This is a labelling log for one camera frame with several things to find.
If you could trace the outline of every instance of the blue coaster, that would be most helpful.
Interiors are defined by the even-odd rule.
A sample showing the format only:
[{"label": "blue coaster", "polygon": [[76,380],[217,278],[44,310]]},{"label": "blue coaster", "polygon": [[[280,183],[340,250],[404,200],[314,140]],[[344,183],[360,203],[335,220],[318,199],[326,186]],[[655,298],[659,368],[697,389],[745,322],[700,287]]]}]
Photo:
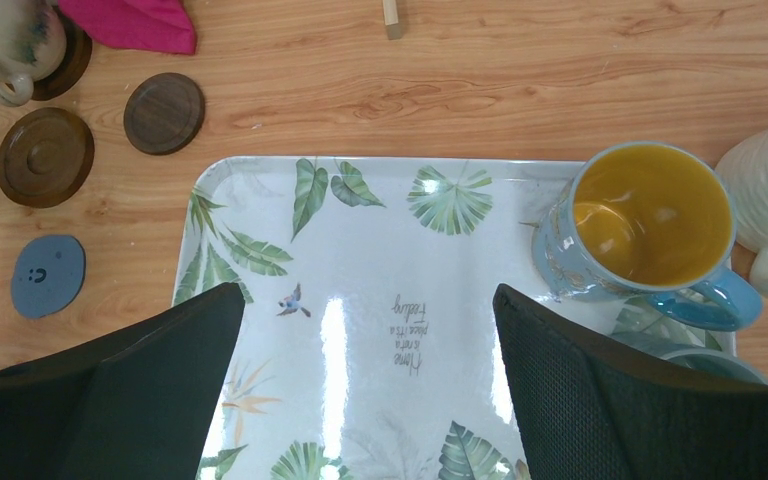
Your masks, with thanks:
[{"label": "blue coaster", "polygon": [[10,284],[13,306],[27,318],[66,308],[84,285],[86,267],[84,248],[75,237],[48,235],[32,240],[16,261]]}]

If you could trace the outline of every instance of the bird print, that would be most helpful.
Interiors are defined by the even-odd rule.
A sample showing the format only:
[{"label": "bird print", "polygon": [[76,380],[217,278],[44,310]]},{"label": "bird print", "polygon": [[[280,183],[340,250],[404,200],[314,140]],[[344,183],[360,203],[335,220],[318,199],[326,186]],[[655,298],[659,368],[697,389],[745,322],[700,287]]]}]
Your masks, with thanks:
[{"label": "bird print", "polygon": [[278,305],[284,308],[284,311],[279,313],[278,316],[282,317],[284,315],[296,313],[297,310],[301,310],[306,317],[310,318],[310,311],[308,311],[308,309],[304,308],[299,303],[299,300],[301,299],[302,299],[302,286],[300,283],[297,283],[296,289],[293,290],[293,294],[290,295],[289,297],[284,297],[284,300],[281,300],[280,302],[278,302]]}]

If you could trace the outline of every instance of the wooden coaster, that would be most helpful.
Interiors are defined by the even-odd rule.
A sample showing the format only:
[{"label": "wooden coaster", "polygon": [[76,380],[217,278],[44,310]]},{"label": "wooden coaster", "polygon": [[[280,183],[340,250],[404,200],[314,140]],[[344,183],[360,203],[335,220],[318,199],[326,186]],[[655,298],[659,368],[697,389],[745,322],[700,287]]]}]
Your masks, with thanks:
[{"label": "wooden coaster", "polygon": [[204,95],[178,73],[161,73],[143,82],[125,106],[125,134],[149,155],[177,152],[189,144],[204,122]]},{"label": "wooden coaster", "polygon": [[20,205],[59,205],[84,184],[94,155],[92,133],[75,114],[52,107],[31,112],[1,143],[1,190]]},{"label": "wooden coaster", "polygon": [[92,40],[89,35],[75,25],[69,17],[63,15],[60,9],[54,10],[66,33],[66,53],[57,70],[42,80],[34,82],[32,98],[37,101],[51,100],[69,91],[87,70],[92,57]]}]

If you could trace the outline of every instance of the serving tray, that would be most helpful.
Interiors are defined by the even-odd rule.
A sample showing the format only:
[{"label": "serving tray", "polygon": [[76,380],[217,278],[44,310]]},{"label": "serving tray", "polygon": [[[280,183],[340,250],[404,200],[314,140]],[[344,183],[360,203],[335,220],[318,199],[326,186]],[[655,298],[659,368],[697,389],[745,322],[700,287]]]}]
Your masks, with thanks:
[{"label": "serving tray", "polygon": [[232,157],[190,197],[174,303],[226,281],[243,326],[203,479],[530,478],[491,301],[734,352],[644,302],[555,299],[533,225],[579,162]]}]

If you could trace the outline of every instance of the blue mug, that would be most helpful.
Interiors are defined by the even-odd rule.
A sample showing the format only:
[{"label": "blue mug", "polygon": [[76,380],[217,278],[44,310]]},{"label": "blue mug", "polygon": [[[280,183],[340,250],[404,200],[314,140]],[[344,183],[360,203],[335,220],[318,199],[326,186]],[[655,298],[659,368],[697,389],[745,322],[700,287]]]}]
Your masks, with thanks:
[{"label": "blue mug", "polygon": [[[708,165],[679,148],[632,142],[587,162],[534,231],[532,257],[556,298],[644,296],[706,330],[735,331],[761,314],[761,296],[724,266],[736,222]],[[690,288],[711,303],[679,291]]]}]

